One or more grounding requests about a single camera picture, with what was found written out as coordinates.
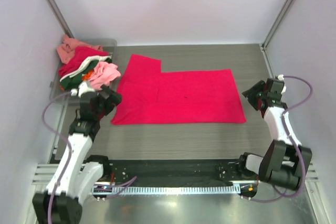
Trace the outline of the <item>magenta t shirt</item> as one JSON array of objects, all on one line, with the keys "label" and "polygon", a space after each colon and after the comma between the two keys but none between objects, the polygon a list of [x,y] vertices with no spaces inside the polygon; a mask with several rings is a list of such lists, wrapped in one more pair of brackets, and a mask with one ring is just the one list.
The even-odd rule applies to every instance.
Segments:
[{"label": "magenta t shirt", "polygon": [[160,60],[132,54],[117,92],[113,125],[246,122],[229,69],[163,72]]}]

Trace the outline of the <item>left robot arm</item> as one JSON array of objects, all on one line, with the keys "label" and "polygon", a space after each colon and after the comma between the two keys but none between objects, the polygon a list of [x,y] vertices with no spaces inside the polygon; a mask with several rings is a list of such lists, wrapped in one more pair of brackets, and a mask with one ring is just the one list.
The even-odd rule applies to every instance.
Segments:
[{"label": "left robot arm", "polygon": [[108,157],[87,157],[100,130],[101,119],[122,101],[121,94],[107,85],[103,84],[100,89],[106,96],[84,81],[70,92],[78,96],[79,108],[68,136],[59,136],[65,141],[66,149],[53,177],[44,191],[33,196],[38,223],[79,223],[82,205],[94,184],[111,172]]}]

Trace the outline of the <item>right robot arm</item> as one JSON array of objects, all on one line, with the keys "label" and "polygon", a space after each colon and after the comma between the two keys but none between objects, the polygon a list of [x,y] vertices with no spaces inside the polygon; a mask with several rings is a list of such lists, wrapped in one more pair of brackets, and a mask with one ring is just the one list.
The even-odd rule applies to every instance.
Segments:
[{"label": "right robot arm", "polygon": [[312,150],[304,147],[296,137],[289,112],[298,105],[287,106],[282,101],[286,91],[287,76],[278,75],[259,81],[242,95],[261,113],[271,136],[271,144],[264,156],[244,153],[239,158],[239,168],[251,172],[262,182],[299,191],[303,187],[312,159]]}]

